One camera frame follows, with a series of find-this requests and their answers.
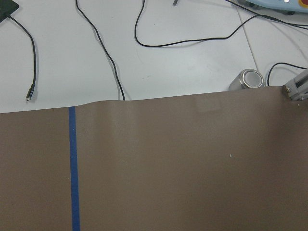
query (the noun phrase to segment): black cable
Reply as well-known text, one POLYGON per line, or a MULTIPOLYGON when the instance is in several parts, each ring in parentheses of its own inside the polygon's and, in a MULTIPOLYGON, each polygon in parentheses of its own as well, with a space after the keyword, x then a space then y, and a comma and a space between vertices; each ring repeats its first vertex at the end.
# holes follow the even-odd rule
POLYGON ((144 47, 149 47, 149 48, 158 48, 158 47, 166 47, 166 46, 172 46, 172 45, 176 45, 176 44, 180 44, 180 43, 186 43, 186 42, 204 42, 204 41, 210 41, 210 40, 225 40, 225 39, 229 39, 230 37, 232 37, 242 26, 244 26, 247 22, 249 22, 251 19, 253 18, 256 18, 256 17, 263 17, 263 18, 266 18, 266 19, 269 19, 269 20, 272 20, 272 21, 276 21, 276 22, 279 22, 279 23, 283 23, 283 24, 286 24, 286 25, 289 25, 289 26, 294 26, 294 27, 297 27, 297 28, 301 28, 301 29, 305 29, 305 30, 308 30, 308 28, 305 28, 305 26, 308 26, 308 25, 301 25, 301 24, 292 24, 292 23, 288 23, 288 22, 284 22, 280 19, 277 19, 277 18, 274 18, 274 17, 271 17, 271 16, 268 16, 268 15, 262 15, 262 14, 259 14, 259 13, 256 13, 252 10, 249 10, 239 4, 236 4, 232 1, 229 1, 229 0, 225 0, 235 6, 238 6, 244 10, 247 10, 253 14, 255 14, 255 16, 252 16, 251 18, 247 19, 245 22, 243 22, 239 27, 236 28, 236 30, 230 34, 229 36, 227 37, 217 37, 217 38, 202 38, 202 39, 189 39, 189 40, 183 40, 183 41, 178 41, 178 42, 172 42, 172 43, 167 43, 167 44, 162 44, 162 45, 147 45, 147 44, 143 44, 141 43, 138 38, 137 38, 137 27, 138 27, 138 22, 139 22, 139 19, 143 13, 143 10, 144 10, 144 6, 145 6, 145 0, 142 0, 142 7, 141 7, 141 10, 140 10, 140 13, 137 17, 137 20, 136 20, 136 24, 135 24, 135 29, 134 29, 134 37, 135 37, 135 40, 136 42, 141 45, 141 46, 144 46, 144 47))
POLYGON ((77 1, 77 0, 76 0, 76 7, 77 7, 77 9, 79 10, 79 12, 84 16, 84 18, 88 21, 88 23, 92 26, 92 28, 95 30, 96 35, 97 35, 97 37, 98 37, 98 39, 99 39, 99 41, 100 41, 100 43, 101 43, 102 48, 104 49, 104 51, 105 51, 107 57, 109 58, 109 60, 110 60, 111 63, 112 63, 112 66, 113 66, 114 72, 115 72, 116 81, 117 81, 117 83, 118 83, 118 85, 119 85, 119 87, 120 87, 121 94, 122 94, 122 98, 123 98, 123 100, 125 100, 125 95, 124 95, 124 92, 123 92, 123 89, 122 89, 122 85, 121 85, 121 83, 120 83, 120 80, 119 80, 119 77, 118 77, 118 74, 117 74, 115 62, 113 61, 113 59, 111 58, 110 54, 108 53, 106 47, 104 46, 103 41, 102 41, 102 39, 101 39, 101 36, 100 36, 100 34, 98 33, 98 30, 96 29, 96 27, 94 26, 94 24, 88 19, 88 17, 83 13, 83 11, 79 8, 78 1, 77 1))
POLYGON ((34 87, 35 87, 35 81, 37 79, 37 56, 36 56, 36 52, 35 52, 35 44, 34 44, 34 40, 32 38, 32 36, 30 35, 30 33, 13 17, 11 17, 10 15, 8 16, 8 18, 12 19, 14 22, 16 22, 26 33, 27 35, 30 37, 31 39, 31 43, 32 43, 32 50, 33 50, 33 64, 34 64, 34 68, 33 68, 33 81, 32 81, 32 85, 28 91, 28 94, 26 96, 26 101, 30 101, 34 92, 34 87))
POLYGON ((288 64, 288 63, 276 63, 276 64, 274 64, 272 67, 271 67, 271 69, 270 69, 270 72, 269 72, 269 74, 268 74, 268 81, 267 81, 267 84, 268 84, 268 86, 270 86, 270 75, 271 75, 271 72, 273 71, 273 69, 274 69, 274 67, 275 66, 277 66, 277 65, 288 65, 288 66, 292 66, 292 67, 296 67, 296 68, 299 68, 299 69, 304 69, 304 70, 306 70, 306 68, 305 67, 301 67, 301 66, 296 66, 296 65, 293 65, 293 64, 288 64))

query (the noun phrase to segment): metal can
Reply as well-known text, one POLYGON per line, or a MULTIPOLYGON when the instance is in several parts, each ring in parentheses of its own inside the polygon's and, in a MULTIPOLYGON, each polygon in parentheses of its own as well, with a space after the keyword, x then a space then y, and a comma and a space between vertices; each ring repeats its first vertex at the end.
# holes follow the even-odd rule
POLYGON ((250 88, 264 87, 263 76, 254 69, 246 69, 242 71, 235 80, 230 84, 230 90, 241 90, 250 88))

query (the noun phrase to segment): light blue device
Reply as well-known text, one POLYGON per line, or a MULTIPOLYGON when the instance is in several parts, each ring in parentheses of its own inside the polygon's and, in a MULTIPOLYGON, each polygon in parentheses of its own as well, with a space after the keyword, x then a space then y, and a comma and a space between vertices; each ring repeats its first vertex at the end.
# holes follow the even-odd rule
POLYGON ((246 0, 258 6, 289 12, 308 13, 308 0, 246 0))

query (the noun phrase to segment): blue tape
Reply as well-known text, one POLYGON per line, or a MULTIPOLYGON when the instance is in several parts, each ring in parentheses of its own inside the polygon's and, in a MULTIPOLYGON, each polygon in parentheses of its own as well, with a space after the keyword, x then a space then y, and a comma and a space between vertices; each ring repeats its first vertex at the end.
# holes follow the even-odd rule
POLYGON ((75 107, 69 107, 68 114, 69 114, 69 147, 70 147, 70 160, 71 160, 72 225, 73 225, 73 231, 80 231, 75 107))

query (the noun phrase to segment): brown paper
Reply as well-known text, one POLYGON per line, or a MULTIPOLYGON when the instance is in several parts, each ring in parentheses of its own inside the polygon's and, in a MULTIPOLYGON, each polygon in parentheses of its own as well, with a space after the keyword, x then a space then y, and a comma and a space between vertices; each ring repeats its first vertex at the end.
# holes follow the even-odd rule
MULTIPOLYGON (((76 107, 81 230, 308 230, 308 102, 283 91, 76 107)), ((0 230, 71 230, 67 109, 0 130, 0 230)))

